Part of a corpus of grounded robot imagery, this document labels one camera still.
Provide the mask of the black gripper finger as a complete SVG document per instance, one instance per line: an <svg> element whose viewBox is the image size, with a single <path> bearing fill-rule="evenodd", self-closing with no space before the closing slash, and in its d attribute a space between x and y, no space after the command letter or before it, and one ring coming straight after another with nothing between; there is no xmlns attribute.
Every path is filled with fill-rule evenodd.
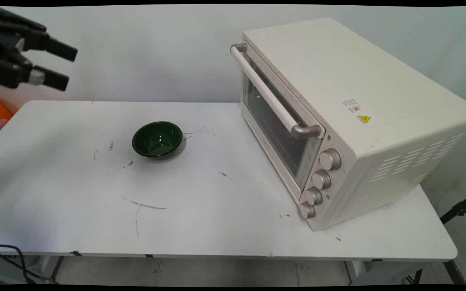
<svg viewBox="0 0 466 291"><path fill-rule="evenodd" d="M45 25L0 8L0 38L19 52L46 51L68 61L75 61L77 48L53 38Z"/></svg>
<svg viewBox="0 0 466 291"><path fill-rule="evenodd" d="M44 85L65 91L70 78L59 72L33 65L27 59L8 61L0 59L0 85L17 89L21 83Z"/></svg>

